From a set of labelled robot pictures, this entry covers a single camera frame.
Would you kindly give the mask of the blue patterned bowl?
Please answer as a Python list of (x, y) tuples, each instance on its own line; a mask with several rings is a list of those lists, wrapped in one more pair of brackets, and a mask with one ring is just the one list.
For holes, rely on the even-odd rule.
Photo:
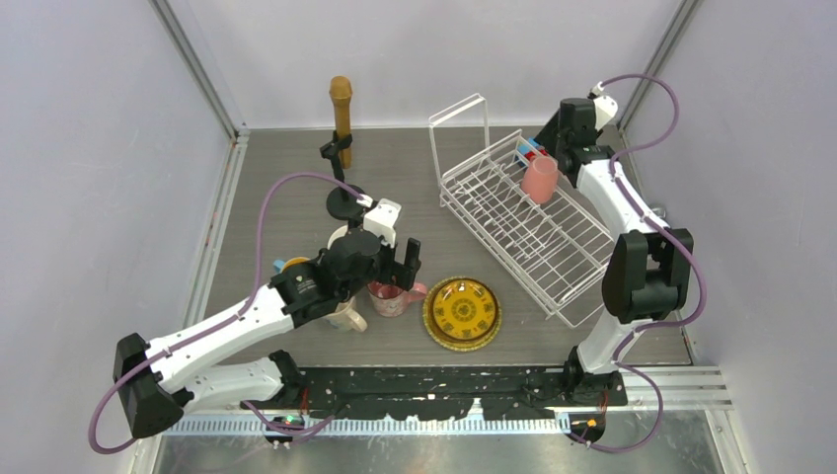
[(290, 258), (289, 260), (281, 260), (277, 259), (273, 262), (273, 269), (276, 274), (281, 274), (285, 270), (289, 269), (290, 267), (309, 262), (310, 259), (307, 257), (294, 257)]

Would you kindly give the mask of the pink plastic cup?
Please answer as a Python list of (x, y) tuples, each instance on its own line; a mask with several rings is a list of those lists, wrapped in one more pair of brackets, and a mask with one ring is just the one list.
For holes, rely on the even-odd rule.
[(560, 175), (554, 158), (538, 155), (529, 161), (521, 181), (521, 190), (534, 203), (543, 204), (552, 197)]

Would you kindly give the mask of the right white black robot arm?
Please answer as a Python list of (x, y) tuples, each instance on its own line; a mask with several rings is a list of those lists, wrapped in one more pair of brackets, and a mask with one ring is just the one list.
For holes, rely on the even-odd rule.
[(563, 99), (535, 137), (615, 242), (601, 281), (602, 314), (564, 364), (564, 394), (581, 406), (613, 389), (640, 334), (684, 305), (694, 246), (688, 230), (670, 228), (642, 200), (613, 149), (598, 144), (617, 110), (608, 96)]

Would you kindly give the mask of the cream floral cup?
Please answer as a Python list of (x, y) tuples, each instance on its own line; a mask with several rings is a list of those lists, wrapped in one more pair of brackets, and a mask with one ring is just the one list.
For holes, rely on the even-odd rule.
[(368, 328), (366, 319), (357, 311), (354, 296), (345, 302), (341, 302), (335, 312), (323, 316), (322, 320), (340, 332), (363, 333)]

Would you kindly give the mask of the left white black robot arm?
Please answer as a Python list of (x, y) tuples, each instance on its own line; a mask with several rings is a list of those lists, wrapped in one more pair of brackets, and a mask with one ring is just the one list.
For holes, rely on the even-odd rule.
[(420, 249), (420, 240), (408, 239), (399, 263), (383, 238), (353, 228), (317, 258), (286, 267), (212, 317), (151, 341), (137, 333), (123, 337), (115, 349), (114, 385), (131, 436), (157, 435), (191, 411), (240, 401), (294, 407), (303, 384), (288, 352), (239, 365), (224, 359), (318, 319), (332, 324), (355, 319), (350, 302), (372, 282), (412, 289)]

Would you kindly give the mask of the pink floral cup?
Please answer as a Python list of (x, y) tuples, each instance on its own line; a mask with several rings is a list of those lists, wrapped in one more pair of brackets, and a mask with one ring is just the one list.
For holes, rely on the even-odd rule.
[(382, 317), (394, 318), (401, 316), (414, 302), (424, 300), (428, 288), (416, 282), (409, 290), (404, 290), (392, 284), (373, 281), (367, 285), (372, 306)]

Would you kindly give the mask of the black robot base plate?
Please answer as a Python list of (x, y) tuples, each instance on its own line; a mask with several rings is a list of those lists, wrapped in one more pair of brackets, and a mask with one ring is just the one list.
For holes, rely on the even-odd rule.
[(570, 386), (560, 367), (508, 365), (304, 367), (289, 387), (255, 405), (372, 421), (461, 420), (481, 408), (487, 420), (508, 421), (547, 419), (558, 408), (627, 404), (618, 374)]

